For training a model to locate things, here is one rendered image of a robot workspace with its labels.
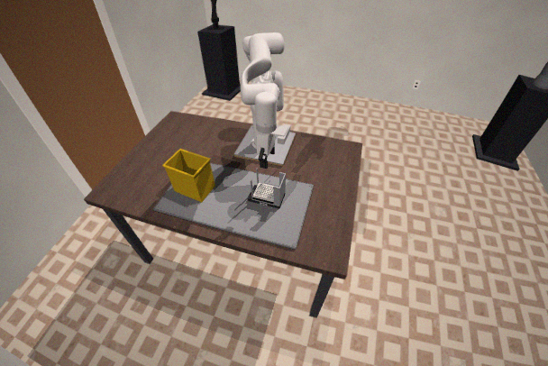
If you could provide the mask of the yellow plastics bin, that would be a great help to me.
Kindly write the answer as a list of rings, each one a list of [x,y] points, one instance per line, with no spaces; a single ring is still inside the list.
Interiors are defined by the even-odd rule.
[[[164,165],[174,191],[203,202],[215,187],[210,160],[190,151],[177,151]]]

